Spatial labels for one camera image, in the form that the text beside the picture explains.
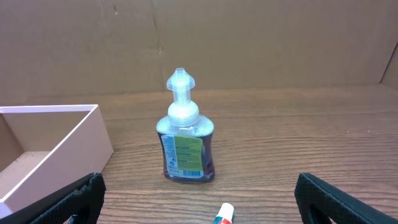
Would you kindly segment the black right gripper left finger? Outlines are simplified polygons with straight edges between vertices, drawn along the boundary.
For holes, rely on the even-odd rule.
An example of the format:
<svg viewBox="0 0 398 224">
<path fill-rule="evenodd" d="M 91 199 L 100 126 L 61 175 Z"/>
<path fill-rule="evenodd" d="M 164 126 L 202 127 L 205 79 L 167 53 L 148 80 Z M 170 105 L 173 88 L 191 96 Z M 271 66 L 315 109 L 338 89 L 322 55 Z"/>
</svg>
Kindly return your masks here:
<svg viewBox="0 0 398 224">
<path fill-rule="evenodd" d="M 105 191 L 102 174 L 94 172 L 1 218 L 1 224 L 96 224 Z"/>
</svg>

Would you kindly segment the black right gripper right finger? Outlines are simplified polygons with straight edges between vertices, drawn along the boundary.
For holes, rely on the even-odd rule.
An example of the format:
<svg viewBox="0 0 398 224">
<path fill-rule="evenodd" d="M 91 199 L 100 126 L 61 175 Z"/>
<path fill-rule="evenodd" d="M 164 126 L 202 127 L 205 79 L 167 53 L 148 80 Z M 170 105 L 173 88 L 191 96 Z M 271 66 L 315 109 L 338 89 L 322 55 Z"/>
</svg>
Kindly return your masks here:
<svg viewBox="0 0 398 224">
<path fill-rule="evenodd" d="M 304 224 L 397 224 L 395 218 L 310 173 L 299 174 L 294 195 Z"/>
</svg>

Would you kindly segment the Colgate toothpaste tube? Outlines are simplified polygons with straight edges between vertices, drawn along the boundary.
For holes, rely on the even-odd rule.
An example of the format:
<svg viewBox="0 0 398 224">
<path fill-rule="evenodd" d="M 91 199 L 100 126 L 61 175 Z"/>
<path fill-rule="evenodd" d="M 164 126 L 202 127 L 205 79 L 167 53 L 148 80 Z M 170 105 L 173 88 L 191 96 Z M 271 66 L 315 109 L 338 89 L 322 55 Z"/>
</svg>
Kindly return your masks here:
<svg viewBox="0 0 398 224">
<path fill-rule="evenodd" d="M 233 215 L 234 207 L 230 203 L 223 203 L 213 224 L 232 224 Z"/>
</svg>

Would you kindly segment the clear soap pump bottle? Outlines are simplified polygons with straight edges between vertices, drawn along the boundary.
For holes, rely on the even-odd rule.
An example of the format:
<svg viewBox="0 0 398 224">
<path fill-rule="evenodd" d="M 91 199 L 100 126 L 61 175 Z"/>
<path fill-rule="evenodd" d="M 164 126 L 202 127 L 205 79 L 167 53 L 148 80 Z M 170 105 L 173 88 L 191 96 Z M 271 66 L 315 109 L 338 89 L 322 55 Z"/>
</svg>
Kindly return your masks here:
<svg viewBox="0 0 398 224">
<path fill-rule="evenodd" d="M 200 114 L 191 99 L 195 80 L 184 68 L 176 68 L 167 80 L 174 102 L 167 116 L 160 119 L 156 131 L 162 146 L 164 175 L 183 183 L 207 183 L 215 178 L 211 152 L 213 122 Z"/>
</svg>

